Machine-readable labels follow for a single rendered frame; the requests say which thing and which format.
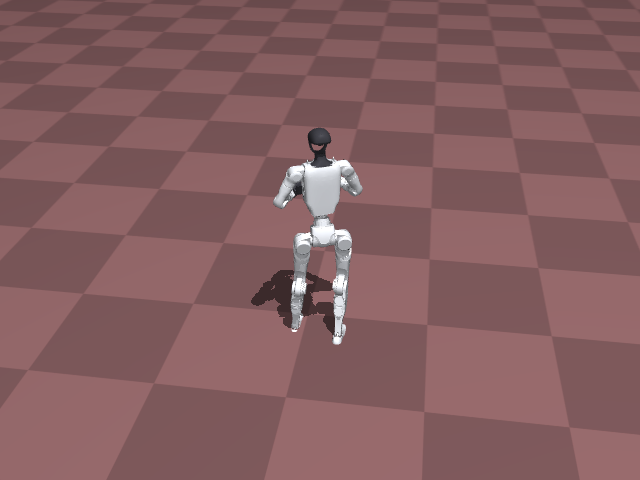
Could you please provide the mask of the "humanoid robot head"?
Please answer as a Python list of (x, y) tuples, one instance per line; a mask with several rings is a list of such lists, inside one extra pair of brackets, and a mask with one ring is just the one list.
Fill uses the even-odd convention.
[[(324, 128), (315, 128), (308, 133), (308, 142), (311, 151), (315, 154), (315, 160), (310, 163), (310, 165), (314, 166), (314, 168), (332, 166), (332, 161), (327, 160), (325, 152), (327, 144), (331, 143), (329, 132)], [(313, 150), (311, 143), (318, 146), (324, 146), (322, 149), (316, 151)]]

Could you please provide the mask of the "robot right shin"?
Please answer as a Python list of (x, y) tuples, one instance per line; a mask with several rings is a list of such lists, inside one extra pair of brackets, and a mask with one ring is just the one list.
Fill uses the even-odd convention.
[(342, 335), (342, 324), (343, 318), (346, 312), (347, 307), (347, 298), (348, 298), (348, 280), (344, 281), (343, 284), (343, 294), (339, 295), (335, 293), (334, 295), (334, 316), (335, 316), (335, 336), (337, 336), (337, 332), (339, 333), (339, 337)]

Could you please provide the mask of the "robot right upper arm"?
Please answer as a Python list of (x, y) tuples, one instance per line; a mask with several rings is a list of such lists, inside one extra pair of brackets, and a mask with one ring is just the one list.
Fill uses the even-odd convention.
[(363, 187), (360, 184), (355, 170), (347, 160), (339, 160), (337, 162), (341, 168), (341, 175), (345, 177), (346, 181), (350, 185), (348, 188), (349, 194), (355, 197), (358, 196), (362, 192)]

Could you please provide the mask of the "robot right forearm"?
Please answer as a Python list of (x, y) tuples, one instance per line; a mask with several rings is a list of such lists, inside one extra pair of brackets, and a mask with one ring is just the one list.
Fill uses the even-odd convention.
[(348, 188), (350, 187), (350, 185), (348, 184), (348, 182), (346, 181), (346, 179), (344, 177), (341, 177), (341, 185), (340, 185), (340, 187), (343, 188), (343, 190), (345, 190), (345, 191), (348, 191)]

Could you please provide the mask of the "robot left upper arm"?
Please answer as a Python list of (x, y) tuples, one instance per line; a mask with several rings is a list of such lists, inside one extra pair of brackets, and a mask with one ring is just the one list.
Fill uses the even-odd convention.
[(303, 175), (304, 175), (304, 166), (303, 165), (299, 165), (299, 166), (292, 166), (290, 167), (287, 172), (286, 172), (286, 176), (283, 180), (283, 183), (281, 184), (281, 187), (279, 189), (279, 193), (278, 196), (276, 197), (276, 199), (274, 200), (273, 204), (280, 208), (280, 209), (284, 209), (288, 203), (288, 199), (287, 197), (289, 196), (289, 194), (291, 193), (291, 191), (293, 190), (295, 183), (298, 183), (302, 180)]

